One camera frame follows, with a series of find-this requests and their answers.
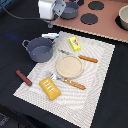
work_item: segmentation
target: butter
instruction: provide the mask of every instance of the butter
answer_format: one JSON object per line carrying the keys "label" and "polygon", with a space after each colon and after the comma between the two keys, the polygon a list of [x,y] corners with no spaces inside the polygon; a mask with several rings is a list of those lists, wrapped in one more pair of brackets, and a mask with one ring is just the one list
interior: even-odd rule
{"label": "butter", "polygon": [[51,101],[61,95],[61,91],[56,87],[56,85],[49,77],[46,77],[45,79],[40,81],[39,85]]}
{"label": "butter", "polygon": [[70,42],[70,45],[72,46],[74,51],[81,50],[81,46],[80,46],[78,40],[76,39],[76,37],[69,38],[69,42]]}

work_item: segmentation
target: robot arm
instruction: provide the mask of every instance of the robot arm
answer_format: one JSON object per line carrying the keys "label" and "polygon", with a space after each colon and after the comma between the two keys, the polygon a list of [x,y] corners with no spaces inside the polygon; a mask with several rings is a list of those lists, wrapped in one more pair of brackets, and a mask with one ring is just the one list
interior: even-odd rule
{"label": "robot arm", "polygon": [[[63,0],[39,0],[39,14],[42,19],[58,19],[63,13],[66,4]],[[48,22],[48,27],[52,27],[52,22]]]}

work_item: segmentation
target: round plate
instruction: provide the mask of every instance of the round plate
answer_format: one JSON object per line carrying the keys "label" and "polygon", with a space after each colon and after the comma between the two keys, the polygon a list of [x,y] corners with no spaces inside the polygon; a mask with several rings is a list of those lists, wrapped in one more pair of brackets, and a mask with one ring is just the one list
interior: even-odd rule
{"label": "round plate", "polygon": [[83,72],[83,63],[78,57],[68,55],[57,62],[56,69],[62,77],[72,79]]}

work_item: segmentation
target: black table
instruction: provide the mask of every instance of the black table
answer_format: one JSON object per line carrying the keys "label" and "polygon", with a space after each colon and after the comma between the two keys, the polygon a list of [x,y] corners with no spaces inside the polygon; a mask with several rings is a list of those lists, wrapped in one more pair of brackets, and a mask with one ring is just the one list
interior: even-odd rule
{"label": "black table", "polygon": [[[7,8],[20,17],[39,17],[38,0],[16,0]],[[128,44],[54,26],[48,28],[41,20],[17,20],[0,13],[0,104],[26,114],[52,128],[77,128],[41,108],[13,96],[21,85],[15,71],[26,76],[36,65],[25,48],[23,40],[32,40],[41,34],[64,31],[115,45],[91,128],[128,127]]]}

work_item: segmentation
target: white cloth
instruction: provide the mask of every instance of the white cloth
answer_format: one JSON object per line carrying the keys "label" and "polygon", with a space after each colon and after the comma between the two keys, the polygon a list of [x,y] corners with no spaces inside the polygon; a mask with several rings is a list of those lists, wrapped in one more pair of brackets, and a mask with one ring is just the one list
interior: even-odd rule
{"label": "white cloth", "polygon": [[[14,96],[47,110],[81,128],[89,128],[115,46],[62,31],[59,34],[60,37],[55,39],[56,46],[51,60],[42,64],[38,63],[29,74],[28,78],[33,82],[33,85],[28,87],[23,83],[16,90]],[[81,45],[80,51],[74,52],[69,44],[68,38],[73,36],[77,38]],[[84,72],[80,77],[73,79],[73,81],[85,85],[85,90],[67,85],[62,81],[53,80],[62,94],[51,102],[39,86],[39,81],[47,77],[46,71],[59,75],[56,72],[55,65],[65,55],[60,53],[58,48],[75,55],[96,58],[98,63],[83,60],[85,65]]]}

